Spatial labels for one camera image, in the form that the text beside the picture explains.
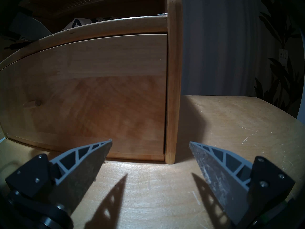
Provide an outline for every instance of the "wooden post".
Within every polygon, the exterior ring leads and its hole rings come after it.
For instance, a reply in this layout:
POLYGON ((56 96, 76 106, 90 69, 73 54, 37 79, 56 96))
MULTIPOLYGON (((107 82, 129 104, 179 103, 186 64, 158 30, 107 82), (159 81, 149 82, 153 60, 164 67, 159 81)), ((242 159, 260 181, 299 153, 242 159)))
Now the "wooden post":
POLYGON ((165 162, 173 164, 176 156, 176 144, 179 122, 183 21, 182 1, 167 0, 167 111, 165 162))

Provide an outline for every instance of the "wooden table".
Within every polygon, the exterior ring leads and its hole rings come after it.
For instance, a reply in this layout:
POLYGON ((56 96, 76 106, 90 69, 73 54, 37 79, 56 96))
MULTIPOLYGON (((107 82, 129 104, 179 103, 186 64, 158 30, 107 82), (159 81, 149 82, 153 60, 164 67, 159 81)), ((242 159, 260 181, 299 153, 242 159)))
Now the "wooden table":
MULTIPOLYGON (((304 181, 304 136, 302 123, 258 98, 182 96, 176 163, 106 161, 72 214, 74 228, 225 228, 229 220, 208 187, 199 193, 197 185, 206 183, 188 142, 224 148, 251 162, 266 157, 296 181, 288 200, 304 181)), ((33 156, 60 154, 7 139, 0 153, 3 193, 4 178, 33 156)))

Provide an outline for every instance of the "drawer handle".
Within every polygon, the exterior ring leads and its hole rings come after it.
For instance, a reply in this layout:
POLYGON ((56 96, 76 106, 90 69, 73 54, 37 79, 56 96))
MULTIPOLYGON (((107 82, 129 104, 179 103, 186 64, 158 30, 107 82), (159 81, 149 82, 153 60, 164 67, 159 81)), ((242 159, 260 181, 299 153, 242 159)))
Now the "drawer handle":
POLYGON ((28 103, 24 103, 22 105, 22 107, 24 109, 31 109, 31 108, 39 107, 40 105, 41 105, 41 101, 35 100, 35 101, 28 102, 28 103))

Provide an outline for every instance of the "wooden drawer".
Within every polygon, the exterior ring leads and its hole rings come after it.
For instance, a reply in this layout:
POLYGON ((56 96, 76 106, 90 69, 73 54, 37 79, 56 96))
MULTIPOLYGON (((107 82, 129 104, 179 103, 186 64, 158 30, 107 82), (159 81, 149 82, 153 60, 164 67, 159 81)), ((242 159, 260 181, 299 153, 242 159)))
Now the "wooden drawer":
POLYGON ((68 149, 113 139, 110 157, 164 159, 167 35, 91 39, 43 50, 0 72, 11 139, 68 149), (23 108, 40 100, 41 106, 23 108))

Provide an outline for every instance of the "gray curtain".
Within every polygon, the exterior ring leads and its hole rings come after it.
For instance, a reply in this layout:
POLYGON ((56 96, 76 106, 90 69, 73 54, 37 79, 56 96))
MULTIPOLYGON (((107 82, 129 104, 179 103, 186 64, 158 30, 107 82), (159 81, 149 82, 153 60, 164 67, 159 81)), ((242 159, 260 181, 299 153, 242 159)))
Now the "gray curtain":
POLYGON ((275 39, 258 16, 260 0, 182 0, 182 95, 255 96, 271 80, 275 39))

